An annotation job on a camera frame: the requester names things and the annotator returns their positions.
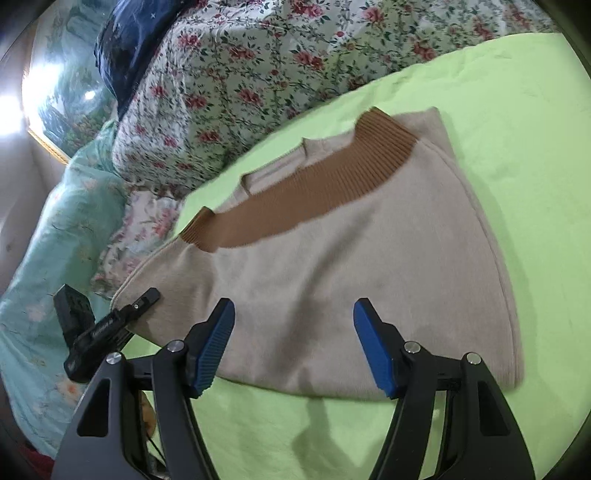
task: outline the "wall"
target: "wall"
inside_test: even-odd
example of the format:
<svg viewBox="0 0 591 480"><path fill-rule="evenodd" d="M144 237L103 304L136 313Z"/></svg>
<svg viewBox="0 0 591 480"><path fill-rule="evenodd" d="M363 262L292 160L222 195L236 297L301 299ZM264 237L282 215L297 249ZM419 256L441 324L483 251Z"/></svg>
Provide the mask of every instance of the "wall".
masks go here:
<svg viewBox="0 0 591 480"><path fill-rule="evenodd" d="M3 59L0 96L21 100L26 50L27 38L22 35ZM48 192L24 125L16 133L0 136L0 295L22 260Z"/></svg>
<svg viewBox="0 0 591 480"><path fill-rule="evenodd" d="M31 149L33 150L33 159L37 163L37 168L41 174L41 179L48 191L53 190L64 174L66 166L52 157L45 148L41 146L33 137L30 136Z"/></svg>

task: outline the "bed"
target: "bed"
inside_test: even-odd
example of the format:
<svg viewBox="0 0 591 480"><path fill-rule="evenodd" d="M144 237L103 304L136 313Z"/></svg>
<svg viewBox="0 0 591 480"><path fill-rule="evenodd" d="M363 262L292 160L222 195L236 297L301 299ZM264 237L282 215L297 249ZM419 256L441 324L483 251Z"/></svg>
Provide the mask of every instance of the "bed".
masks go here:
<svg viewBox="0 0 591 480"><path fill-rule="evenodd" d="M514 285L526 374L507 398L537 477L543 478L591 409L586 378L591 264L585 253L591 236L585 182L590 87L560 34L514 35L411 66L272 134L190 195L176 230L201 206L219 205L241 173L285 153L302 137L342 132L374 105L388 113L438 107ZM37 450L50 456L83 392L63 375L65 347L50 296L69 283L91 296L97 317L108 311L108 301L92 293L90 279L121 227L129 193L112 163L115 134L115 124L108 122L74 156L0 303L0 369L12 412ZM135 337L125 354L156 349ZM222 379L195 408L220 476L256 479L367 477L392 413L387 403L290 397ZM440 408L433 422L423 476L434 467Z"/></svg>
<svg viewBox="0 0 591 480"><path fill-rule="evenodd" d="M549 63L556 67L552 73ZM511 276L525 380L506 397L537 478L543 478L591 408L586 248L591 80L562 35L487 42L390 75L310 112L191 194L177 231L203 205L219 205L242 173L286 153L302 137L349 129L372 105L388 113L433 105L442 112ZM156 350L135 337L124 352ZM392 415L388 403L290 397L222 379L194 407L221 478L367 478ZM439 403L423 478L435 466L441 421Z"/></svg>

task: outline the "cable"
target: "cable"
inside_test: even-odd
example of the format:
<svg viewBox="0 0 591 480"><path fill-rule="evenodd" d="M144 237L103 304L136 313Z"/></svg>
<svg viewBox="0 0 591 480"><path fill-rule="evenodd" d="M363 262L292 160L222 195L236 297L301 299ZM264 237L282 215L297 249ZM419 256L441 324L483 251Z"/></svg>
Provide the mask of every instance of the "cable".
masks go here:
<svg viewBox="0 0 591 480"><path fill-rule="evenodd" d="M154 441L152 440L152 438L148 437L148 440L150 441L150 443L152 444L152 446L156 449L156 451L160 455L160 460L162 461L162 464L166 467L166 461L164 460L164 455L162 455L162 452L160 451L160 449L158 448L158 446L154 443Z"/></svg>

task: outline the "beige sweater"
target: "beige sweater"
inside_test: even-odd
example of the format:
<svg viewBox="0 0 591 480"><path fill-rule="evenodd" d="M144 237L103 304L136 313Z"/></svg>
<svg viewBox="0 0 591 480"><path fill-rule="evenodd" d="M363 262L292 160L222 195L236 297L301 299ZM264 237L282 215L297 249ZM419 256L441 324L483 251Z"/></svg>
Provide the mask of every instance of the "beige sweater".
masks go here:
<svg viewBox="0 0 591 480"><path fill-rule="evenodd" d="M383 398L353 328L369 297L432 353L480 353L504 387L522 377L502 255L459 171L439 112L372 109L338 137L246 175L215 213L140 265L113 299L162 299L132 330L184 338L220 297L236 325L218 374L275 390Z"/></svg>

